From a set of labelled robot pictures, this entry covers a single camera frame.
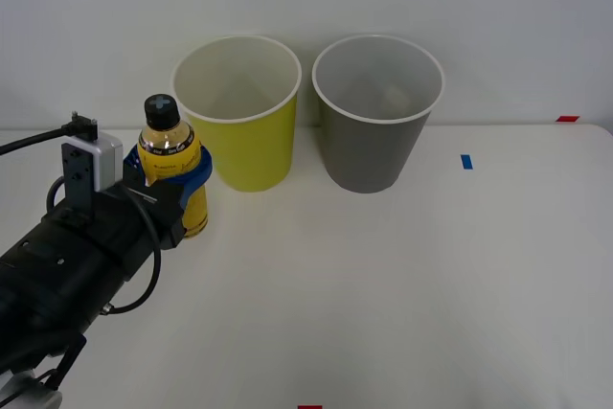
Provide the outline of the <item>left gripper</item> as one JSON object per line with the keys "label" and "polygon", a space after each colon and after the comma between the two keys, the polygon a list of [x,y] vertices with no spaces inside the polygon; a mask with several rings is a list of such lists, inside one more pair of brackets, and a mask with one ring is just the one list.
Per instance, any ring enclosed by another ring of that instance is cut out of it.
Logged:
{"label": "left gripper", "polygon": [[[207,149],[192,144],[173,155],[152,156],[154,181],[165,180],[183,187],[180,200],[185,238],[202,232],[209,221],[205,183],[213,165]],[[146,176],[137,150],[124,158],[123,182],[145,187]],[[153,258],[152,278],[159,278],[157,229],[142,200],[124,183],[95,193],[90,215],[74,210],[66,200],[55,203],[62,181],[52,184],[46,196],[45,221],[49,221],[104,253],[131,279],[148,258]]]}

